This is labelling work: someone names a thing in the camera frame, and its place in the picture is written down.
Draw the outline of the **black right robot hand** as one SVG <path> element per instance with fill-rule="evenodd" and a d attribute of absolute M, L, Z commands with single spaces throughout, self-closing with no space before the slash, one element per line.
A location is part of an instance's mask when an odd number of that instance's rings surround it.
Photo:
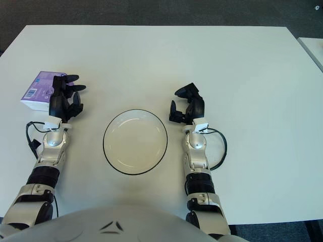
<path fill-rule="evenodd" d="M 192 125 L 194 119 L 204 117 L 205 103 L 203 98 L 199 95 L 199 90 L 194 83 L 190 83 L 178 89 L 175 92 L 175 95 L 186 99 L 189 105 L 186 108 L 186 112 L 182 113 L 181 111 L 176 110 L 175 101 L 172 100 L 169 121 Z"/>

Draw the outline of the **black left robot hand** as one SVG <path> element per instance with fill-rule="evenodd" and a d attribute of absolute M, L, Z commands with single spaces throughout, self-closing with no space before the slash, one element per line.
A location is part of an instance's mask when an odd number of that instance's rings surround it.
<path fill-rule="evenodd" d="M 85 85 L 69 85 L 79 79 L 78 75 L 63 75 L 53 77 L 53 94 L 49 100 L 49 115 L 60 118 L 67 123 L 83 111 L 79 91 L 86 89 Z"/>

